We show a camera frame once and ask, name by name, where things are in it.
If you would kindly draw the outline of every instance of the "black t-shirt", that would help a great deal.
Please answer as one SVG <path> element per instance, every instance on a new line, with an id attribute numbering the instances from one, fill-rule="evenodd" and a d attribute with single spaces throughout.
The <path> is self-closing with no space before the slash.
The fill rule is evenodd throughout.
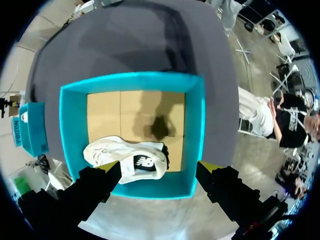
<path id="1" fill-rule="evenodd" d="M 288 110 L 299 110 L 307 112 L 307 107 L 305 106 L 304 101 L 295 95 L 284 94 L 283 103 L 281 108 Z M 282 148 L 298 148 L 304 144 L 306 139 L 305 129 L 298 123 L 297 118 L 303 124 L 305 116 L 301 113 L 289 113 L 287 111 L 282 111 L 276 109 L 276 122 L 279 125 L 279 128 L 282 133 L 282 138 L 279 146 Z M 272 132 L 267 138 L 276 138 L 275 133 Z"/>

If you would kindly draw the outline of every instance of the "shoe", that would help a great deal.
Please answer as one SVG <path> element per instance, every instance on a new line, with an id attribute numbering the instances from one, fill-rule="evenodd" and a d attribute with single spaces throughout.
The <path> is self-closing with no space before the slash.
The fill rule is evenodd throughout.
<path id="1" fill-rule="evenodd" d="M 275 190 L 272 195 L 274 195 L 276 198 L 278 198 L 278 194 L 279 194 L 279 191 Z"/>
<path id="2" fill-rule="evenodd" d="M 90 143 L 83 151 L 84 159 L 93 167 L 120 162 L 120 184 L 137 180 L 157 180 L 168 168 L 162 142 L 128 143 L 118 136 L 108 136 Z"/>

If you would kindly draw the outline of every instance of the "gray tablecloth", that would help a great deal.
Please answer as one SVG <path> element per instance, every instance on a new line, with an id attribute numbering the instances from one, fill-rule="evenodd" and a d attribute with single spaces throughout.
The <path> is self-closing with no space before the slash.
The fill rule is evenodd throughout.
<path id="1" fill-rule="evenodd" d="M 238 89 L 231 49 L 214 9 L 195 0 L 129 0 L 94 10 L 58 32 L 37 54 L 28 102 L 45 102 L 49 155 L 64 161 L 60 87 L 101 75 L 174 71 L 205 76 L 203 160 L 231 164 Z"/>

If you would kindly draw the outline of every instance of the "yellow tape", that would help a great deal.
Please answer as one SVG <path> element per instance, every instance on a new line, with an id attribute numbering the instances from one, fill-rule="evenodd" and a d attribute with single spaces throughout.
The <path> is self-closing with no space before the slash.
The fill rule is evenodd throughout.
<path id="1" fill-rule="evenodd" d="M 119 162 L 119 161 L 113 161 L 113 162 L 107 163 L 105 165 L 97 166 L 95 168 L 105 170 L 105 172 L 107 173 L 117 162 Z"/>
<path id="2" fill-rule="evenodd" d="M 208 163 L 206 161 L 199 161 L 206 169 L 208 169 L 208 171 L 211 173 L 213 170 L 216 169 L 223 169 L 223 166 L 219 166 L 219 165 L 214 165 L 212 163 Z"/>

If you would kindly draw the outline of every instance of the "person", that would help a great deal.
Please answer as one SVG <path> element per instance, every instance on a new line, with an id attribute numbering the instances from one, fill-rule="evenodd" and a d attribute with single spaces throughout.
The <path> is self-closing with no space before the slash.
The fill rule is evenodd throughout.
<path id="1" fill-rule="evenodd" d="M 277 23 L 279 25 L 282 25 L 282 24 L 286 23 L 285 19 L 282 16 L 280 16 L 280 13 L 278 11 L 275 12 L 273 15 L 274 15 L 274 18 L 275 18 L 275 20 L 277 21 Z"/>
<path id="2" fill-rule="evenodd" d="M 309 133 L 320 140 L 320 115 L 307 115 L 304 101 L 293 95 L 283 94 L 276 99 L 258 97 L 238 88 L 239 117 L 252 124 L 252 130 L 276 139 L 281 148 L 301 147 Z"/>
<path id="3" fill-rule="evenodd" d="M 225 35 L 229 37 L 236 25 L 239 12 L 251 4 L 253 0 L 209 0 L 213 8 L 222 8 L 221 23 L 224 27 Z"/>
<path id="4" fill-rule="evenodd" d="M 283 187 L 293 199 L 301 200 L 307 192 L 307 188 L 304 187 L 304 182 L 299 175 L 293 172 L 287 175 L 283 167 L 281 168 L 280 173 L 275 176 L 275 181 Z"/>

